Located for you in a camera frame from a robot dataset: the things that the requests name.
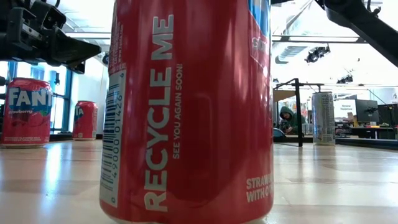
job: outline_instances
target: red can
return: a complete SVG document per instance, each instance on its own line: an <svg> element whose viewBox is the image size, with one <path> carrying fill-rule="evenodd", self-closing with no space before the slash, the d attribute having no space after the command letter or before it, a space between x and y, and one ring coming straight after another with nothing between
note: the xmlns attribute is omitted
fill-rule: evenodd
<svg viewBox="0 0 398 224"><path fill-rule="evenodd" d="M273 203L270 4L117 0L100 204L119 223L261 223Z"/></svg>
<svg viewBox="0 0 398 224"><path fill-rule="evenodd" d="M94 140L97 135L97 104L91 101L78 101L73 122L74 140Z"/></svg>
<svg viewBox="0 0 398 224"><path fill-rule="evenodd" d="M48 82L14 78L7 87L1 141L6 147L42 147L50 140L52 91Z"/></svg>

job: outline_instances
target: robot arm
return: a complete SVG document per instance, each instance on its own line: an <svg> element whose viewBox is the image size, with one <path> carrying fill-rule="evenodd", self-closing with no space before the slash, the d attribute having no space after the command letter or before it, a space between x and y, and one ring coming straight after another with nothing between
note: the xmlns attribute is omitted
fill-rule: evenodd
<svg viewBox="0 0 398 224"><path fill-rule="evenodd" d="M0 60L47 62L85 72L85 60L101 53L101 47L67 37L67 18L45 0L0 0Z"/></svg>
<svg viewBox="0 0 398 224"><path fill-rule="evenodd" d="M271 4L290 0L271 0ZM329 20L350 28L380 54L398 67L398 32L377 17L380 9L370 11L363 0L315 0L325 10Z"/></svg>

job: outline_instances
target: person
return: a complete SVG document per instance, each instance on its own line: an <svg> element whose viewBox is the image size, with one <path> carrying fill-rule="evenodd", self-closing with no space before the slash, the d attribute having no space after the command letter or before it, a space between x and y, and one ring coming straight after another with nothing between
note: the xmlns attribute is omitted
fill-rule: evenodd
<svg viewBox="0 0 398 224"><path fill-rule="evenodd" d="M283 106L280 109L280 117L285 120L289 127L285 129L286 134L298 134L298 121L297 121L297 113L293 113L291 109L287 106ZM301 123L305 124L305 118L301 115Z"/></svg>

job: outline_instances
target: silver can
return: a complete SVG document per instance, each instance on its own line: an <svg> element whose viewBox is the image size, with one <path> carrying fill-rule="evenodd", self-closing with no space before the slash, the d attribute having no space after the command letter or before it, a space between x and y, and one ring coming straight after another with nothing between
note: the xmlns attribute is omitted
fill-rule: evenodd
<svg viewBox="0 0 398 224"><path fill-rule="evenodd" d="M313 143L335 145L335 108L331 92L312 95Z"/></svg>

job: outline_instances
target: hooded sweatshirt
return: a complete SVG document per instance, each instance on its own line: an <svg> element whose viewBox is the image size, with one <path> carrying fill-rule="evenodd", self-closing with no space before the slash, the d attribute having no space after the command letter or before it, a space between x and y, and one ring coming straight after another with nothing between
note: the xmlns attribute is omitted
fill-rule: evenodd
<svg viewBox="0 0 398 224"><path fill-rule="evenodd" d="M288 122L288 124L290 125L290 127L292 127L292 132L291 133L297 133L297 128L298 128L298 121L297 121L297 113L293 113L293 111L291 110L291 109L289 109L288 107L286 107L286 106L283 106L281 109L280 109L280 114L279 114L279 116L282 118L282 119L285 119L284 117L283 117L283 115L282 115L282 113L288 113L288 114L290 114L290 118L287 120L287 122ZM301 115L301 123L302 124L305 124L305 118Z"/></svg>

